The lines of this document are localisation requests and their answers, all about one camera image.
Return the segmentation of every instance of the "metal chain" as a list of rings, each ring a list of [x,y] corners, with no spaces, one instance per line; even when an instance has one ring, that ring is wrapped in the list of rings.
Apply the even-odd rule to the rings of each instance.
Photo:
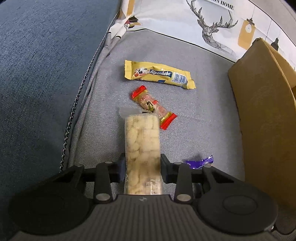
[[[76,106],[77,106],[77,104],[78,104],[78,100],[79,100],[79,97],[80,97],[81,90],[82,90],[82,88],[83,88],[83,86],[84,86],[84,83],[85,83],[86,78],[87,78],[87,76],[88,76],[88,74],[89,74],[89,71],[90,71],[91,66],[92,66],[92,64],[93,64],[93,62],[94,62],[94,59],[95,59],[95,57],[96,57],[96,55],[97,55],[97,53],[98,53],[98,51],[99,51],[99,49],[100,49],[100,47],[101,47],[103,41],[104,41],[104,39],[106,38],[106,36],[107,36],[107,34],[108,34],[108,31],[109,31],[109,29],[110,29],[110,27],[111,27],[113,21],[114,21],[115,18],[117,17],[118,13],[119,13],[119,11],[117,12],[117,14],[115,15],[115,17],[114,17],[113,20],[111,21],[111,24],[109,25],[107,32],[105,33],[105,35],[104,35],[102,41],[100,42],[98,48],[96,49],[96,52],[94,53],[94,56],[93,56],[91,62],[89,63],[89,67],[87,68],[87,71],[86,71],[86,73],[85,73],[85,75],[84,75],[84,77],[83,77],[83,80],[82,80],[81,85],[80,85],[80,87],[79,87],[78,93],[77,93],[77,95],[76,95],[75,101],[74,101],[74,103],[73,103],[72,111],[71,111],[71,114],[70,114],[70,116],[69,116],[69,121],[68,121],[68,124],[67,124],[67,128],[66,128],[65,136],[64,136],[65,138],[64,138],[63,151],[62,151],[62,159],[61,159],[61,163],[60,163],[60,167],[59,167],[59,172],[62,172],[62,171],[63,171],[63,168],[64,168],[64,162],[65,162],[65,156],[66,156],[66,149],[67,149],[67,140],[68,140],[68,138],[69,138],[70,129],[71,129],[71,125],[72,125],[72,120],[73,120],[73,118],[74,118],[74,114],[75,114]]]

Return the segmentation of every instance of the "red candy wrapper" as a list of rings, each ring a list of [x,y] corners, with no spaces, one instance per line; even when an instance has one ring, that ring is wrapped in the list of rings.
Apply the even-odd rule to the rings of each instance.
[[[132,99],[139,103],[140,106],[149,110],[152,113],[158,111],[159,112],[159,124],[160,128],[166,130],[169,124],[177,117],[176,114],[167,111],[159,102],[150,95],[149,91],[145,86],[140,86],[132,93]]]

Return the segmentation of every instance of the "blue fabric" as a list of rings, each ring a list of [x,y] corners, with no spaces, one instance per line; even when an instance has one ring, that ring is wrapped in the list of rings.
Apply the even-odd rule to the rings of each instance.
[[[58,173],[73,101],[119,6],[119,0],[0,4],[0,240],[17,230],[7,214],[10,197]]]

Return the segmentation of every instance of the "blue logo label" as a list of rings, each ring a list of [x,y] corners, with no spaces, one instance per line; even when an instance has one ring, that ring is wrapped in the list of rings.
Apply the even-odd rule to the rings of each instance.
[[[168,76],[170,78],[173,76],[173,72],[171,71],[155,71],[154,69],[151,69],[149,73],[153,75]]]

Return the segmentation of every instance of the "yellow candy wrapper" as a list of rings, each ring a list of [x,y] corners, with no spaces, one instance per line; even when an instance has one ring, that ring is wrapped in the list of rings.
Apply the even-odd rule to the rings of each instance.
[[[129,80],[147,80],[195,89],[195,84],[188,71],[150,62],[125,60],[125,78]]]

